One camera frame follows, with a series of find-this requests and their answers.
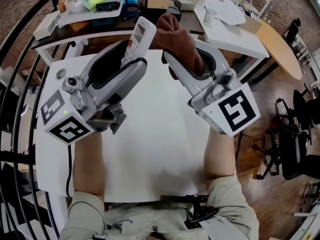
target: round wooden table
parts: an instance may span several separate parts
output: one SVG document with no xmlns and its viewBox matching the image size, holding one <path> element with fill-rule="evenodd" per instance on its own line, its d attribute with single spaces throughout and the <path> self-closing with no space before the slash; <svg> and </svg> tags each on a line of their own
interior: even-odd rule
<svg viewBox="0 0 320 240">
<path fill-rule="evenodd" d="M 262 19 L 258 19 L 261 23 L 261 27 L 256 33 L 257 37 L 265 46 L 266 50 L 270 54 L 270 57 L 265 58 L 260 62 L 241 82 L 247 82 L 261 67 L 267 63 L 270 58 L 274 59 L 274 63 L 262 72 L 257 78 L 253 79 L 250 85 L 256 85 L 261 82 L 266 76 L 268 76 L 273 70 L 280 66 L 291 77 L 301 80 L 302 71 L 296 56 L 291 50 L 290 46 L 286 43 L 281 35 L 268 23 Z"/>
</svg>

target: white remote control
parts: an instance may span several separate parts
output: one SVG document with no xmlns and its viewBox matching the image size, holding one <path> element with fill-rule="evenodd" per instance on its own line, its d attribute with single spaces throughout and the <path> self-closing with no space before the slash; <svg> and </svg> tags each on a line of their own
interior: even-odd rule
<svg viewBox="0 0 320 240">
<path fill-rule="evenodd" d="M 143 58 L 146 55 L 156 31 L 157 28 L 152 22 L 145 17 L 139 17 L 125 50 L 121 67 L 137 58 Z"/>
</svg>

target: white tray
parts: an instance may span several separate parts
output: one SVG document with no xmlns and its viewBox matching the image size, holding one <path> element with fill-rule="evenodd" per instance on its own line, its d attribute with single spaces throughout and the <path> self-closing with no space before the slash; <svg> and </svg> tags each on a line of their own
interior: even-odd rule
<svg viewBox="0 0 320 240">
<path fill-rule="evenodd" d="M 59 27 L 62 27 L 67 24 L 75 23 L 75 22 L 83 22 L 101 18 L 111 18 L 118 17 L 120 15 L 122 6 L 124 4 L 124 0 L 107 0 L 107 2 L 119 2 L 120 7 L 118 10 L 110 10 L 110 11 L 96 11 L 96 9 L 92 11 L 81 11 L 81 12 L 72 12 L 71 10 L 66 10 L 64 14 L 57 20 L 57 24 Z"/>
</svg>

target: brown towel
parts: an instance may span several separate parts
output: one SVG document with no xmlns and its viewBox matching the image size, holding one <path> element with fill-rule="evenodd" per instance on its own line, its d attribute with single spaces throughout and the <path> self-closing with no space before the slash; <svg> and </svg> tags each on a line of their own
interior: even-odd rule
<svg viewBox="0 0 320 240">
<path fill-rule="evenodd" d="M 155 26 L 156 33 L 151 47 L 171 51 L 196 75 L 201 76 L 204 72 L 204 61 L 196 50 L 195 41 L 189 31 L 180 28 L 177 18 L 170 13 L 163 14 Z"/>
</svg>

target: metal railing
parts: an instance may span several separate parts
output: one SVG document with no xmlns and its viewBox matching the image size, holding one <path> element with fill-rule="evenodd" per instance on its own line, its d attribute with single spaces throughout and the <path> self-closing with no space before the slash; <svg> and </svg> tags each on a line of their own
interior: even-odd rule
<svg viewBox="0 0 320 240">
<path fill-rule="evenodd" d="M 3 63 L 6 55 L 8 54 L 10 47 L 13 45 L 14 41 L 17 39 L 18 35 L 21 33 L 21 31 L 24 29 L 24 27 L 33 19 L 34 15 L 38 11 L 50 1 L 52 1 L 52 4 L 53 4 L 53 11 L 56 11 L 58 0 L 39 0 L 22 17 L 22 19 L 13 27 L 13 29 L 11 30 L 11 32 L 6 37 L 6 39 L 4 40 L 4 42 L 2 43 L 2 45 L 0 47 L 0 66 Z M 21 52 L 21 54 L 15 64 L 11 79 L 6 86 L 4 96 L 2 98 L 2 103 L 1 103 L 1 107 L 0 107 L 0 128 L 1 128 L 1 131 L 0 131 L 0 150 L 1 150 L 2 129 L 4 128 L 4 124 L 5 124 L 3 118 L 4 118 L 4 111 L 5 111 L 6 105 L 8 104 L 8 94 L 11 92 L 11 88 L 13 86 L 14 79 L 19 71 L 19 68 L 23 62 L 23 59 L 25 58 L 25 56 L 26 56 L 27 52 L 29 51 L 34 40 L 35 40 L 35 38 L 32 36 L 32 38 L 28 41 L 28 43 L 24 47 L 23 51 Z M 70 47 L 70 43 L 64 49 L 64 52 L 61 57 L 62 60 L 65 58 L 69 47 Z M 53 58 L 56 55 L 58 48 L 59 48 L 59 45 L 54 47 L 54 50 L 52 52 Z M 41 96 L 41 92 L 42 92 L 42 89 L 43 89 L 45 81 L 46 81 L 46 77 L 49 72 L 49 67 L 46 67 L 46 69 L 43 73 L 43 76 L 41 78 L 41 82 L 39 84 L 39 88 L 37 90 L 37 94 L 35 97 L 34 105 L 33 105 L 33 111 L 32 111 L 32 116 L 31 116 L 31 121 L 30 121 L 29 139 L 28 139 L 28 155 L 18 153 L 18 142 L 19 142 L 18 138 L 19 138 L 19 130 L 20 130 L 21 112 L 24 107 L 24 102 L 25 102 L 25 98 L 26 98 L 26 95 L 28 92 L 29 85 L 31 83 L 33 74 L 36 70 L 36 67 L 37 67 L 39 61 L 40 61 L 40 56 L 37 55 L 34 62 L 33 62 L 32 67 L 31 67 L 31 71 L 25 81 L 25 86 L 23 88 L 22 94 L 20 95 L 19 100 L 18 100 L 18 104 L 16 106 L 14 124 L 13 124 L 13 132 L 11 135 L 11 151 L 0 151 L 0 161 L 13 163 L 15 189 L 16 189 L 17 199 L 18 199 L 18 203 L 19 203 L 19 206 L 21 209 L 21 213 L 22 213 L 23 219 L 26 223 L 26 226 L 30 232 L 32 239 L 37 240 L 36 234 L 30 224 L 30 221 L 28 220 L 28 218 L 26 216 L 25 209 L 24 209 L 24 206 L 22 203 L 21 189 L 18 184 L 18 177 L 19 177 L 18 164 L 27 164 L 28 165 L 28 169 L 29 169 L 28 174 L 29 174 L 29 178 L 31 181 L 30 182 L 31 194 L 32 194 L 32 199 L 33 199 L 33 203 L 34 203 L 34 210 L 36 213 L 36 217 L 37 217 L 39 224 L 42 228 L 45 239 L 51 240 L 49 237 L 49 234 L 46 230 L 46 227 L 43 223 L 43 220 L 41 218 L 40 212 L 39 212 L 38 199 L 37 199 L 37 195 L 36 195 L 35 179 L 34 179 L 34 174 L 33 174 L 33 165 L 35 165 L 35 163 L 36 163 L 36 159 L 35 159 L 36 154 L 35 154 L 35 148 L 34 148 L 34 129 L 35 129 L 35 126 L 37 123 L 36 116 L 37 116 L 37 110 L 38 110 L 38 105 L 39 105 L 39 101 L 40 101 L 40 96 Z M 12 216 L 12 213 L 11 213 L 11 210 L 9 207 L 9 203 L 8 203 L 8 198 L 7 198 L 8 193 L 5 193 L 4 188 L 3 188 L 3 173 L 2 173 L 1 169 L 0 169 L 0 193 L 1 193 L 2 201 L 4 203 L 5 212 L 7 215 L 6 219 L 7 219 L 8 228 L 10 229 L 10 223 L 11 223 L 17 239 L 19 239 L 19 240 L 25 239 L 24 235 L 18 230 L 17 225 L 15 224 L 15 221 L 13 219 L 13 216 Z M 52 213 L 52 209 L 50 206 L 49 195 L 47 192 L 45 192 L 44 195 L 45 195 L 45 199 L 46 199 L 48 215 L 49 215 L 49 218 L 51 221 L 51 226 L 52 226 L 57 238 L 59 238 L 59 231 L 57 229 L 57 226 L 56 226 L 56 223 L 54 220 L 54 216 Z M 1 224 L 0 234 L 4 234 L 4 229 L 3 229 L 3 224 L 2 224 L 4 219 L 5 218 L 2 218 L 1 206 L 0 206 L 0 224 Z"/>
</svg>

